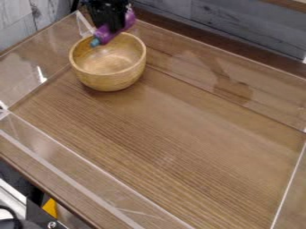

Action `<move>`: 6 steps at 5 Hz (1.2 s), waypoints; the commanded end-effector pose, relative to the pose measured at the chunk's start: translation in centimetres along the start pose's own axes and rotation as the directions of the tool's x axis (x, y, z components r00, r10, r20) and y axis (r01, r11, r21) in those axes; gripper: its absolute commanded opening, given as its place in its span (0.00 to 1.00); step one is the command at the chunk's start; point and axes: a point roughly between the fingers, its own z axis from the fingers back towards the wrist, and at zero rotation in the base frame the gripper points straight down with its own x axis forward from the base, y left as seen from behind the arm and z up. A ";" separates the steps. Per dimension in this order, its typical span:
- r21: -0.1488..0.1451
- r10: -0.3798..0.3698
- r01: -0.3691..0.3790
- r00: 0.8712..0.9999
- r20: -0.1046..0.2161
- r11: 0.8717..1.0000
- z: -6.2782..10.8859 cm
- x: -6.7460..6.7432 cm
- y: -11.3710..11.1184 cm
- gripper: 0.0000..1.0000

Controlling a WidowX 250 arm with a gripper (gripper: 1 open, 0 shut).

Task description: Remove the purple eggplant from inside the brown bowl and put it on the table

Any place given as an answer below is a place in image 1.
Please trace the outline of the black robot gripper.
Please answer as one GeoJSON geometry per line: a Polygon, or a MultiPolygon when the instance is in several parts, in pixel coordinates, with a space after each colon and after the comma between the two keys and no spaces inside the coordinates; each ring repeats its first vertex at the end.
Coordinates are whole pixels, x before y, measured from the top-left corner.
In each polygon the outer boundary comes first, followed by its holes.
{"type": "Polygon", "coordinates": [[[112,33],[125,26],[125,13],[130,7],[129,0],[81,0],[81,4],[85,5],[97,28],[105,24],[106,19],[112,33]]]}

